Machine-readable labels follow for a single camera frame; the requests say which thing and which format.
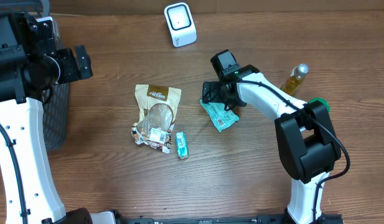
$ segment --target gray basket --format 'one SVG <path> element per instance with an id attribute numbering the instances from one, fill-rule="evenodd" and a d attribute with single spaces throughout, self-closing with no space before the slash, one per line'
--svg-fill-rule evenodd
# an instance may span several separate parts
<path id="1" fill-rule="evenodd" d="M 49 0 L 0 0 L 0 14 L 11 12 L 27 12 L 36 18 L 49 15 Z M 57 25 L 54 23 L 55 43 L 57 49 L 63 49 Z M 47 99 L 50 90 L 44 91 L 42 101 Z M 67 133 L 68 95 L 70 84 L 53 86 L 53 95 L 44 105 L 44 140 L 48 151 L 60 149 Z"/>

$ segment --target green round object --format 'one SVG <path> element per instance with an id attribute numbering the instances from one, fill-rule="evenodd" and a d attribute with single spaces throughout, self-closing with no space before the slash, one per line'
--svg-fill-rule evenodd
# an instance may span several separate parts
<path id="1" fill-rule="evenodd" d="M 309 101 L 309 103 L 312 103 L 312 102 L 315 102 L 315 101 L 319 101 L 321 103 L 324 104 L 324 106 L 327 108 L 327 112 L 330 112 L 330 106 L 329 106 L 329 103 L 324 100 L 323 98 L 320 98 L 320 97 L 316 97 L 316 98 L 313 98 Z"/>

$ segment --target yellow liquid bottle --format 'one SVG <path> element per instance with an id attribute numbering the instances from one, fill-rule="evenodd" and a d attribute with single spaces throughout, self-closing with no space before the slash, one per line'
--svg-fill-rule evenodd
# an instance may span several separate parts
<path id="1" fill-rule="evenodd" d="M 281 85 L 280 89 L 290 96 L 293 96 L 297 92 L 301 83 L 304 81 L 308 72 L 308 65 L 304 63 L 298 65 L 292 70 L 290 77 L 288 77 L 286 82 Z"/>

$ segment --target wood grain surface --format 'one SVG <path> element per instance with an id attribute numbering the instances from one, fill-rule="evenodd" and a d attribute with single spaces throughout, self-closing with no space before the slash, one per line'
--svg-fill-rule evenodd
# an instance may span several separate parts
<path id="1" fill-rule="evenodd" d="M 73 15 L 162 14 L 177 0 L 51 0 L 51 12 Z M 192 13 L 384 10 L 384 0 L 184 0 Z"/>
<path id="2" fill-rule="evenodd" d="M 384 223 L 384 11 L 266 12 L 194 16 L 197 42 L 175 49 L 164 16 L 58 17 L 66 46 L 85 44 L 94 77 L 72 84 L 67 142 L 50 152 L 66 210 L 118 209 L 126 217 L 251 217 L 282 213 L 291 178 L 272 121 L 251 106 L 222 134 L 199 105 L 210 64 L 230 49 L 277 86 L 299 63 L 311 68 L 298 98 L 323 97 L 350 172 L 325 184 L 322 209 L 345 223 Z M 190 158 L 137 146 L 136 84 L 182 90 L 175 132 Z M 342 157 L 335 165 L 340 172 Z M 0 223 L 6 206 L 0 172 Z"/>

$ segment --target brown label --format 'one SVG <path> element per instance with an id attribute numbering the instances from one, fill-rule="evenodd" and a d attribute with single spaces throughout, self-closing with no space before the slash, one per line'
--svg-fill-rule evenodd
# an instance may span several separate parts
<path id="1" fill-rule="evenodd" d="M 168 86 L 149 85 L 148 96 L 153 97 L 154 99 L 167 101 Z"/>

